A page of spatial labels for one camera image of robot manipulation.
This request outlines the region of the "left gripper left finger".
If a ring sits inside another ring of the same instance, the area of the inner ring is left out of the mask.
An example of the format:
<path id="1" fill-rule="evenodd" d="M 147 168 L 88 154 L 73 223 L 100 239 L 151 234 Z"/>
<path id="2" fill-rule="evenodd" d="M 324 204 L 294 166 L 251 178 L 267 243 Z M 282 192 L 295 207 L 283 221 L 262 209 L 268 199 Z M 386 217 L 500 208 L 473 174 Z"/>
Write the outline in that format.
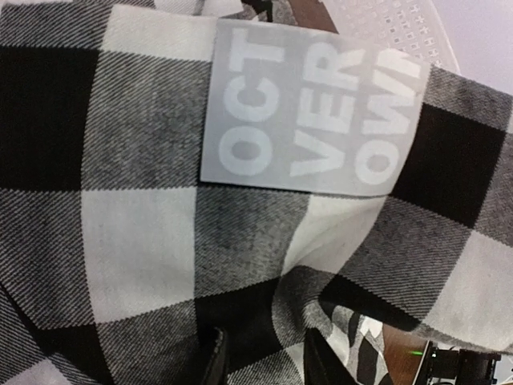
<path id="1" fill-rule="evenodd" d="M 228 334 L 225 330 L 214 328 L 208 334 L 208 341 L 202 348 L 205 364 L 200 384 L 224 385 L 228 378 Z"/>

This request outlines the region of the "white plastic basket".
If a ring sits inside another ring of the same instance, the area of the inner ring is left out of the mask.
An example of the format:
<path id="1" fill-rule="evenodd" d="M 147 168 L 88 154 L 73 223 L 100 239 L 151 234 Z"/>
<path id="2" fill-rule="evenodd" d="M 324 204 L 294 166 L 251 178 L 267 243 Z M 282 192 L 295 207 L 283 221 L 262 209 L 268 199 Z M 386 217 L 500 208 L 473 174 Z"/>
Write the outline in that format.
<path id="1" fill-rule="evenodd" d="M 454 51 L 432 1 L 324 1 L 339 34 L 403 51 L 458 74 Z"/>

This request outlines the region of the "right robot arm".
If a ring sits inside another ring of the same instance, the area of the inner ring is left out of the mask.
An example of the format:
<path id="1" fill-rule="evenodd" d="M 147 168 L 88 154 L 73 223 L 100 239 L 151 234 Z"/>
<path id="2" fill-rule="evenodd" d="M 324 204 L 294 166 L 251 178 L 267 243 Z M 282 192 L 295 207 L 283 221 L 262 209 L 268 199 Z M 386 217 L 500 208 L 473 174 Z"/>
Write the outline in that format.
<path id="1" fill-rule="evenodd" d="M 428 342 L 413 384 L 512 384 L 512 356 Z"/>

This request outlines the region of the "black white checkered shirt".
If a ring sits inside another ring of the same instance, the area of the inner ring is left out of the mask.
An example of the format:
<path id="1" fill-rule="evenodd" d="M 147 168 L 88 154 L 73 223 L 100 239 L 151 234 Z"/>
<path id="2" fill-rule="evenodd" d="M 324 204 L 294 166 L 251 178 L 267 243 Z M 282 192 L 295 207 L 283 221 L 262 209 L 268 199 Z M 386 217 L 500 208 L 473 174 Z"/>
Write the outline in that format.
<path id="1" fill-rule="evenodd" d="M 307 330 L 512 351 L 512 98 L 321 30 L 1 8 L 1 381 L 305 384 Z"/>

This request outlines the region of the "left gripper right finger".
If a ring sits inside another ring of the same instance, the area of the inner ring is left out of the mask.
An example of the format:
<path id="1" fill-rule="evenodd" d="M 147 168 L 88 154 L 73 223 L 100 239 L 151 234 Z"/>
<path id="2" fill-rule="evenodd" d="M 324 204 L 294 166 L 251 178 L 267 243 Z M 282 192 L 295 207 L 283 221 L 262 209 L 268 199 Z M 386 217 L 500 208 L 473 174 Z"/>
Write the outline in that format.
<path id="1" fill-rule="evenodd" d="M 305 384 L 348 384 L 349 372 L 319 330 L 305 332 Z"/>

